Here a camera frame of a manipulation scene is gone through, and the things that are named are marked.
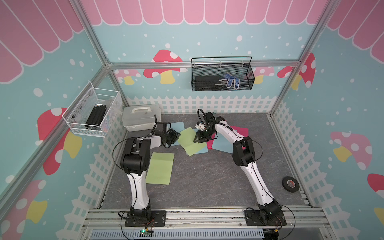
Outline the small green paper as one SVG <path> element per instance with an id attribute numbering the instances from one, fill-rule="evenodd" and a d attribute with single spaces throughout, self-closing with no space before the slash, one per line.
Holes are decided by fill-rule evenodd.
<path id="1" fill-rule="evenodd" d="M 196 129 L 187 128 L 181 131 L 178 139 L 179 144 L 183 147 L 189 157 L 195 154 L 207 153 L 207 143 L 194 143 Z"/>

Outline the large green paper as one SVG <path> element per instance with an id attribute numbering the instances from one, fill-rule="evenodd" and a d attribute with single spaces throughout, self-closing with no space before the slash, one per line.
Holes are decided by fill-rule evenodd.
<path id="1" fill-rule="evenodd" d="M 175 154 L 153 153 L 146 176 L 147 184 L 169 185 Z"/>

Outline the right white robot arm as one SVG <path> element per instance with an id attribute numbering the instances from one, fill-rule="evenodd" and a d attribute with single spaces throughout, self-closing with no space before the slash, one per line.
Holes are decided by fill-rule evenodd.
<path id="1" fill-rule="evenodd" d="M 241 167 L 246 174 L 257 198 L 262 224 L 271 224 L 275 220 L 283 220 L 282 205 L 274 198 L 267 188 L 259 168 L 256 164 L 256 152 L 254 141 L 251 137 L 245 137 L 235 131 L 223 117 L 215 117 L 211 112 L 205 113 L 197 110 L 199 121 L 196 124 L 194 143 L 207 143 L 213 140 L 213 136 L 222 135 L 232 144 L 232 157 L 234 163 Z"/>

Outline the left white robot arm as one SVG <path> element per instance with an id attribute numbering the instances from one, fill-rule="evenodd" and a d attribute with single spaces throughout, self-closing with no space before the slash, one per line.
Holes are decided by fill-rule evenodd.
<path id="1" fill-rule="evenodd" d="M 169 148 L 181 136 L 171 126 L 171 123 L 159 122 L 155 118 L 155 125 L 146 137 L 130 137 L 122 141 L 125 146 L 120 159 L 120 169 L 127 175 L 132 192 L 131 207 L 127 216 L 122 216 L 126 227 L 147 228 L 149 225 L 164 225 L 166 212 L 152 213 L 146 176 L 150 166 L 151 150 L 161 146 Z"/>

